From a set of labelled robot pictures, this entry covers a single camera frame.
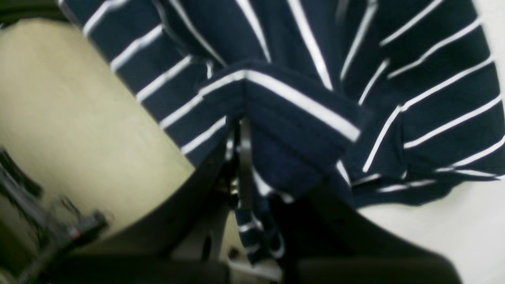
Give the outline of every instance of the dark plastic part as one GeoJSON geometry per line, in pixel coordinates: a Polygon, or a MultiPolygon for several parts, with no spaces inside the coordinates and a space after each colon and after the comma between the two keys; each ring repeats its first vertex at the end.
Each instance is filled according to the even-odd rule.
{"type": "Polygon", "coordinates": [[[230,260],[235,260],[240,256],[240,251],[236,247],[231,247],[228,250],[228,258],[230,260]]]}
{"type": "Polygon", "coordinates": [[[22,184],[19,185],[16,182],[3,163],[0,163],[0,194],[7,197],[30,224],[38,229],[46,230],[50,238],[59,238],[61,226],[48,216],[48,213],[40,207],[35,197],[27,192],[22,184]]]}
{"type": "Polygon", "coordinates": [[[442,258],[378,227],[324,186],[310,191],[306,202],[355,255],[442,258]]]}
{"type": "Polygon", "coordinates": [[[23,186],[27,192],[38,199],[42,196],[42,187],[29,178],[2,148],[0,148],[0,164],[16,183],[23,186]]]}
{"type": "Polygon", "coordinates": [[[76,226],[62,230],[59,237],[51,239],[49,244],[33,259],[15,283],[30,284],[35,282],[40,274],[64,253],[78,244],[85,244],[94,239],[106,227],[105,217],[96,211],[80,220],[76,226]]]}
{"type": "Polygon", "coordinates": [[[239,153],[239,197],[243,210],[252,210],[254,202],[255,181],[253,178],[253,150],[251,146],[251,128],[248,118],[240,121],[239,153]]]}
{"type": "Polygon", "coordinates": [[[13,24],[21,19],[46,18],[66,22],[55,0],[1,0],[0,23],[13,24]]]}
{"type": "Polygon", "coordinates": [[[49,279],[52,284],[227,284],[229,270],[215,262],[168,262],[127,256],[74,257],[49,279]]]}
{"type": "Polygon", "coordinates": [[[452,267],[428,258],[302,259],[296,266],[299,283],[314,284],[459,284],[452,267]]]}

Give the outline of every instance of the black object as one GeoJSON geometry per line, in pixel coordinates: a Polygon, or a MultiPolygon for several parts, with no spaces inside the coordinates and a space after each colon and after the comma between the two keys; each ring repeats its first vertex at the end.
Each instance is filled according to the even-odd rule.
{"type": "Polygon", "coordinates": [[[53,284],[224,284],[228,267],[217,261],[168,261],[146,256],[69,257],[53,284]]]}
{"type": "MultiPolygon", "coordinates": [[[[73,246],[93,240],[107,226],[107,221],[96,211],[90,216],[79,213],[75,225],[58,222],[50,212],[39,206],[36,198],[27,190],[29,188],[40,195],[41,188],[22,173],[4,150],[0,150],[0,157],[0,194],[6,196],[45,239],[40,253],[16,280],[16,284],[29,284],[73,246]]],[[[68,200],[62,202],[72,207],[68,200]]]]}
{"type": "Polygon", "coordinates": [[[54,0],[0,1],[0,23],[10,25],[27,18],[47,18],[67,22],[54,0]]]}

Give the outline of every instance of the white stripe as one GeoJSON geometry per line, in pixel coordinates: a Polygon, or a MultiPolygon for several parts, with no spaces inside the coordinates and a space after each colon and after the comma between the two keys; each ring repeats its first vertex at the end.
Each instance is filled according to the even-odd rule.
{"type": "Polygon", "coordinates": [[[170,68],[167,72],[158,76],[158,78],[143,88],[140,92],[138,92],[137,96],[135,97],[137,101],[142,102],[147,99],[151,94],[161,88],[166,82],[177,76],[180,72],[191,65],[192,59],[192,56],[188,55],[179,61],[176,65],[174,65],[174,67],[170,68]]]}
{"type": "Polygon", "coordinates": [[[253,222],[249,222],[249,223],[246,223],[244,225],[240,225],[238,227],[238,231],[240,233],[243,233],[243,232],[247,232],[247,231],[249,231],[251,229],[254,229],[254,228],[256,228],[256,225],[253,222]]]}
{"type": "Polygon", "coordinates": [[[404,185],[404,184],[395,184],[395,185],[390,185],[386,186],[383,188],[379,188],[377,191],[380,193],[388,193],[388,192],[395,192],[395,191],[400,191],[400,190],[406,190],[409,187],[404,185]]]}
{"type": "Polygon", "coordinates": [[[421,57],[419,57],[419,59],[417,59],[416,61],[410,63],[410,64],[407,64],[397,70],[395,70],[394,72],[391,72],[389,75],[387,75],[387,77],[389,79],[392,79],[414,67],[417,67],[419,65],[421,65],[430,55],[434,54],[437,50],[443,48],[444,46],[450,44],[451,42],[454,42],[460,38],[462,38],[463,36],[469,34],[470,32],[472,32],[473,30],[475,30],[476,28],[478,28],[480,26],[480,18],[477,18],[473,23],[471,23],[469,26],[467,26],[466,28],[460,30],[459,32],[453,34],[452,36],[440,41],[439,43],[435,44],[434,46],[432,46],[430,49],[428,49],[427,52],[425,52],[423,55],[421,55],[421,57]]]}
{"type": "Polygon", "coordinates": [[[219,129],[223,128],[226,125],[226,116],[222,117],[218,120],[214,125],[212,125],[209,129],[205,130],[202,134],[198,135],[195,139],[193,139],[188,144],[184,145],[181,148],[181,152],[184,154],[188,154],[191,151],[195,150],[198,146],[200,146],[205,141],[209,140],[219,129]]]}
{"type": "Polygon", "coordinates": [[[201,101],[203,101],[203,97],[207,95],[210,92],[213,92],[227,84],[230,84],[235,81],[240,81],[243,80],[247,75],[247,70],[240,70],[234,73],[231,73],[211,84],[208,86],[205,86],[204,88],[200,89],[198,94],[191,99],[191,101],[187,102],[184,106],[180,107],[177,109],[175,112],[164,118],[162,121],[160,121],[160,127],[163,129],[169,127],[173,123],[175,123],[177,120],[179,120],[181,117],[189,113],[194,107],[196,107],[201,101]]]}
{"type": "Polygon", "coordinates": [[[266,197],[270,194],[275,193],[275,194],[279,195],[279,197],[282,199],[282,201],[284,201],[287,204],[294,202],[293,196],[273,189],[269,184],[267,184],[265,182],[265,180],[260,176],[260,174],[254,168],[252,169],[252,176],[253,176],[253,179],[256,183],[256,187],[258,188],[258,191],[260,192],[261,196],[266,197]]]}
{"type": "Polygon", "coordinates": [[[425,185],[433,184],[433,183],[436,183],[436,182],[437,181],[434,180],[434,179],[423,179],[423,180],[418,180],[418,181],[411,181],[411,182],[408,182],[407,184],[410,187],[420,187],[420,186],[425,186],[425,185]]]}
{"type": "Polygon", "coordinates": [[[368,92],[370,92],[370,90],[374,86],[375,81],[377,81],[379,76],[384,72],[384,70],[386,70],[388,65],[389,65],[389,59],[382,61],[381,65],[379,65],[379,68],[377,68],[377,71],[375,71],[375,74],[372,76],[372,79],[370,79],[367,86],[365,87],[365,90],[361,94],[360,101],[358,102],[358,105],[363,104],[363,102],[365,101],[365,98],[368,95],[368,92]]]}
{"type": "Polygon", "coordinates": [[[369,182],[369,181],[372,181],[372,180],[376,180],[376,179],[379,179],[380,177],[382,177],[381,174],[378,174],[378,173],[374,173],[372,175],[369,175],[369,176],[366,176],[364,178],[360,178],[356,181],[354,181],[352,183],[353,186],[356,186],[356,185],[360,185],[362,183],[365,183],[365,182],[369,182]]]}
{"type": "Polygon", "coordinates": [[[472,176],[484,176],[484,177],[495,177],[496,176],[495,174],[492,174],[492,173],[486,173],[486,172],[475,171],[475,170],[454,170],[453,172],[465,174],[465,175],[472,175],[472,176]]]}
{"type": "Polygon", "coordinates": [[[84,24],[82,28],[82,33],[84,36],[88,36],[90,31],[102,20],[102,17],[110,12],[121,8],[123,5],[128,3],[130,0],[107,0],[105,1],[98,10],[89,18],[89,20],[84,24]]]}
{"type": "Polygon", "coordinates": [[[400,107],[396,107],[394,111],[391,113],[391,115],[387,118],[386,123],[382,127],[379,136],[377,136],[377,140],[375,140],[375,144],[363,166],[363,172],[368,172],[370,169],[370,166],[372,165],[372,162],[374,161],[375,155],[377,154],[377,151],[379,150],[379,146],[382,143],[382,140],[386,136],[387,131],[393,124],[393,121],[396,119],[398,114],[400,113],[400,107]]]}
{"type": "Polygon", "coordinates": [[[454,171],[454,169],[454,167],[438,168],[435,170],[435,172],[451,172],[454,171]]]}
{"type": "Polygon", "coordinates": [[[256,13],[254,12],[253,7],[251,6],[251,3],[249,0],[236,0],[238,6],[240,9],[242,9],[242,12],[245,15],[245,18],[249,22],[249,25],[251,25],[251,28],[253,32],[256,35],[256,38],[260,42],[260,46],[263,49],[263,53],[265,54],[265,58],[267,59],[267,62],[270,63],[272,62],[272,59],[270,58],[270,52],[268,51],[268,46],[267,46],[267,41],[265,40],[265,35],[263,34],[263,30],[261,29],[260,21],[258,20],[258,17],[256,16],[256,13]]]}
{"type": "Polygon", "coordinates": [[[121,54],[111,61],[111,69],[116,72],[121,66],[123,66],[130,58],[132,58],[135,53],[139,50],[148,47],[153,43],[159,36],[163,34],[163,25],[158,25],[150,32],[144,36],[134,40],[121,54]]]}
{"type": "Polygon", "coordinates": [[[424,8],[419,14],[417,14],[415,17],[413,17],[410,21],[408,21],[405,25],[403,25],[400,29],[398,29],[396,32],[388,36],[387,38],[383,39],[380,42],[381,46],[384,46],[393,40],[397,39],[399,36],[404,34],[406,31],[408,31],[410,28],[412,28],[415,24],[417,24],[419,21],[421,21],[424,17],[426,17],[431,11],[433,11],[438,5],[440,5],[443,2],[443,0],[434,0],[430,5],[428,5],[426,8],[424,8]]]}
{"type": "Polygon", "coordinates": [[[498,150],[499,148],[501,148],[503,146],[503,144],[505,144],[505,136],[500,141],[498,141],[496,144],[492,145],[491,147],[486,148],[478,153],[475,153],[475,154],[473,154],[473,155],[469,156],[468,158],[465,158],[461,161],[455,162],[451,166],[461,167],[461,166],[465,166],[470,163],[473,163],[479,159],[486,157],[487,155],[493,153],[494,151],[498,150]]]}
{"type": "Polygon", "coordinates": [[[325,106],[313,101],[311,98],[302,94],[295,88],[257,71],[250,70],[247,75],[248,80],[261,85],[280,97],[292,102],[299,108],[305,110],[317,119],[326,123],[331,128],[340,132],[351,141],[356,141],[360,136],[360,130],[352,123],[341,117],[339,114],[332,112],[325,106]]]}
{"type": "Polygon", "coordinates": [[[358,52],[358,49],[360,48],[360,45],[365,38],[365,35],[368,31],[368,28],[370,27],[370,24],[372,23],[372,20],[375,16],[375,13],[377,12],[377,0],[368,0],[368,6],[367,10],[365,11],[365,14],[363,16],[363,19],[361,20],[360,27],[358,28],[358,31],[356,33],[356,37],[354,37],[354,40],[352,41],[352,44],[349,49],[349,53],[347,54],[347,57],[345,58],[344,65],[342,66],[342,71],[340,73],[340,80],[344,80],[345,76],[349,70],[350,64],[354,60],[354,57],[356,56],[356,53],[358,52]]]}
{"type": "Polygon", "coordinates": [[[482,114],[483,112],[491,109],[492,107],[494,107],[496,104],[498,104],[499,102],[501,102],[501,95],[499,95],[498,97],[496,97],[495,99],[493,99],[491,102],[481,106],[480,108],[478,109],[475,109],[465,115],[462,115],[460,117],[458,117],[457,119],[451,121],[451,122],[448,122],[444,125],[442,125],[441,127],[438,127],[428,133],[426,133],[425,135],[421,136],[420,138],[416,139],[416,140],[413,140],[413,141],[410,141],[410,142],[407,142],[403,145],[403,148],[404,149],[410,149],[412,147],[415,147],[415,146],[418,146],[420,144],[422,144],[423,142],[426,142],[428,141],[429,139],[431,139],[432,137],[434,136],[437,136],[441,133],[443,133],[444,131],[447,131],[453,127],[456,127],[458,126],[459,124],[471,119],[471,118],[474,118],[476,116],[478,116],[479,114],[482,114]]]}
{"type": "Polygon", "coordinates": [[[252,169],[252,176],[261,196],[266,197],[275,192],[275,190],[263,180],[263,178],[260,176],[260,174],[258,174],[255,168],[252,169]]]}
{"type": "Polygon", "coordinates": [[[307,50],[309,50],[312,61],[314,61],[319,77],[321,77],[321,81],[323,81],[323,85],[327,89],[333,90],[330,75],[328,74],[328,69],[326,68],[326,63],[324,62],[321,50],[319,49],[316,39],[311,31],[311,27],[305,15],[304,8],[301,6],[300,0],[287,0],[287,2],[294,15],[294,19],[298,25],[301,36],[304,39],[305,46],[307,47],[307,50]]]}
{"type": "Polygon", "coordinates": [[[347,184],[350,186],[349,174],[345,170],[345,167],[344,167],[344,164],[342,163],[342,161],[337,162],[336,168],[337,168],[338,172],[340,173],[340,175],[345,180],[345,182],[347,182],[347,184]]]}
{"type": "Polygon", "coordinates": [[[212,61],[207,61],[207,79],[212,78],[214,76],[214,63],[212,61]]]}
{"type": "Polygon", "coordinates": [[[261,248],[260,244],[255,244],[252,247],[245,247],[245,250],[247,251],[248,254],[252,254],[257,252],[261,248]]]}
{"type": "Polygon", "coordinates": [[[198,40],[198,42],[212,55],[214,58],[221,63],[221,65],[226,66],[224,60],[219,56],[219,54],[211,47],[211,45],[204,39],[204,37],[200,34],[200,32],[193,25],[191,20],[188,17],[184,7],[181,5],[179,0],[170,0],[170,4],[174,7],[175,11],[181,20],[184,22],[184,25],[187,29],[193,34],[193,36],[198,40]]]}
{"type": "Polygon", "coordinates": [[[451,85],[452,83],[460,80],[461,78],[463,78],[463,77],[465,77],[465,76],[467,76],[467,75],[469,75],[469,74],[471,74],[471,73],[473,73],[473,72],[475,72],[475,71],[477,71],[477,70],[479,70],[479,69],[481,69],[481,68],[483,68],[483,67],[491,64],[492,62],[493,62],[493,57],[490,56],[488,59],[484,60],[483,62],[481,62],[481,63],[479,63],[477,65],[475,65],[474,67],[468,68],[468,69],[466,69],[466,70],[464,70],[464,71],[462,71],[462,72],[454,75],[453,77],[451,77],[451,78],[447,79],[446,81],[444,81],[444,82],[442,82],[442,83],[440,83],[440,84],[432,87],[431,89],[425,91],[424,93],[422,93],[422,94],[420,94],[420,95],[418,95],[418,96],[416,96],[416,97],[408,100],[401,107],[401,111],[404,112],[404,111],[408,110],[411,106],[413,106],[413,105],[417,104],[418,102],[424,100],[425,98],[429,97],[430,95],[432,95],[432,94],[434,94],[434,93],[442,90],[443,88],[451,85]]]}
{"type": "Polygon", "coordinates": [[[395,185],[386,186],[386,187],[378,189],[377,191],[381,192],[381,193],[395,192],[395,191],[400,191],[400,190],[406,190],[406,189],[412,188],[412,187],[426,186],[426,185],[434,184],[436,182],[437,181],[434,179],[422,179],[422,180],[407,182],[405,184],[395,184],[395,185]]]}
{"type": "Polygon", "coordinates": [[[313,101],[293,87],[271,76],[253,70],[236,71],[202,88],[198,94],[193,99],[191,99],[191,101],[163,119],[160,122],[160,126],[166,128],[173,124],[182,116],[189,113],[195,106],[197,106],[203,100],[203,97],[208,93],[215,91],[227,84],[243,79],[248,79],[251,82],[269,89],[280,97],[285,98],[302,110],[308,112],[317,119],[326,123],[328,126],[337,130],[353,142],[356,141],[360,136],[360,130],[337,113],[334,113],[331,110],[327,109],[325,106],[313,101]]]}

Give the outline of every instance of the white surface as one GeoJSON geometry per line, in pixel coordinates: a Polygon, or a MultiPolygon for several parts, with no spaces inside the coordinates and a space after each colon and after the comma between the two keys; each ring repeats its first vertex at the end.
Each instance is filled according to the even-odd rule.
{"type": "MultiPolygon", "coordinates": [[[[476,0],[501,86],[505,86],[505,1],[476,0]]],[[[505,283],[505,181],[467,182],[421,206],[378,205],[360,212],[383,228],[450,259],[465,284],[505,283]]]]}

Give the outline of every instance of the navy blue shirt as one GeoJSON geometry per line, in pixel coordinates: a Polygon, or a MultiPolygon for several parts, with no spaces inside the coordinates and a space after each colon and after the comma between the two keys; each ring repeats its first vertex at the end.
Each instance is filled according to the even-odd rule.
{"type": "Polygon", "coordinates": [[[59,4],[196,167],[250,119],[258,191],[237,220],[252,261],[284,253],[271,196],[291,203],[329,180],[357,208],[419,205],[505,174],[471,0],[59,4]]]}

